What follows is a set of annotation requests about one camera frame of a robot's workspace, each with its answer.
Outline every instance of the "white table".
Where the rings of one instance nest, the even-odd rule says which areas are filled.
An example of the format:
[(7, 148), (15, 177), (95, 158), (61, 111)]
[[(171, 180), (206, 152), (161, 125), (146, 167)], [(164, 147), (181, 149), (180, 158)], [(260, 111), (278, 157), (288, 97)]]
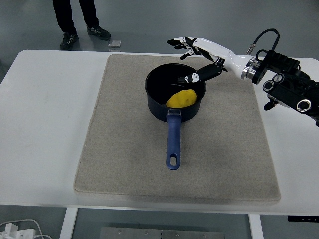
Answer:
[[(278, 204), (142, 203), (76, 194), (74, 177), (110, 54), (19, 53), (0, 85), (0, 204), (319, 216), (319, 128), (293, 109), (263, 110), (268, 98), (261, 88), (270, 71), (255, 91), (282, 194)], [(319, 62), (298, 60), (319, 81)]]

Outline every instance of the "cooking pot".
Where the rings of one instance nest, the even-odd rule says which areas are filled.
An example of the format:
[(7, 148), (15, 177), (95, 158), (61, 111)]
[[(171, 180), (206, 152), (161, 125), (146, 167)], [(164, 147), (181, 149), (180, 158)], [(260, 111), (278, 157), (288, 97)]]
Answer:
[[(146, 77), (145, 90), (151, 113), (161, 121), (168, 123), (167, 167), (177, 170), (180, 167), (180, 128), (181, 123), (192, 119), (199, 110), (205, 95), (205, 82), (179, 83), (179, 77), (196, 72), (190, 66), (169, 63), (154, 68)], [(197, 94), (196, 102), (183, 108), (170, 108), (166, 105), (172, 95), (181, 90), (193, 89)]]

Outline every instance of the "gray felt mat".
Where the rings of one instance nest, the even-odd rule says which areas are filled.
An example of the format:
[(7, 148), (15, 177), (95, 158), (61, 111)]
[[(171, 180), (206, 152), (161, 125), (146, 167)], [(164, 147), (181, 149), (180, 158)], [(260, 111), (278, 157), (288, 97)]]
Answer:
[(197, 115), (182, 124), (181, 166), (166, 167), (167, 123), (148, 109), (145, 79), (155, 67), (205, 58), (111, 55), (90, 122), (74, 188), (181, 203), (273, 204), (280, 192), (250, 81), (232, 73), (207, 81)]

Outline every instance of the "handle hole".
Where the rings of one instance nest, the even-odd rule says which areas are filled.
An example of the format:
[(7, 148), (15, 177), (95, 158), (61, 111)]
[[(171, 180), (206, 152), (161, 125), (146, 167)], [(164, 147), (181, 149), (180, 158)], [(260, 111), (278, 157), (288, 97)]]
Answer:
[(172, 166), (176, 166), (177, 165), (177, 154), (173, 153), (170, 155), (170, 164)]

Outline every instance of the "power strip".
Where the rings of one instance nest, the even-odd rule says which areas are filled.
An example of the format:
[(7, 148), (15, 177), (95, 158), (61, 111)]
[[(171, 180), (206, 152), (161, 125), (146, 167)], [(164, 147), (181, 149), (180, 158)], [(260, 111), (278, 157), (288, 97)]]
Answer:
[(33, 239), (35, 229), (18, 230), (18, 226), (8, 223), (5, 231), (0, 232), (0, 239)]

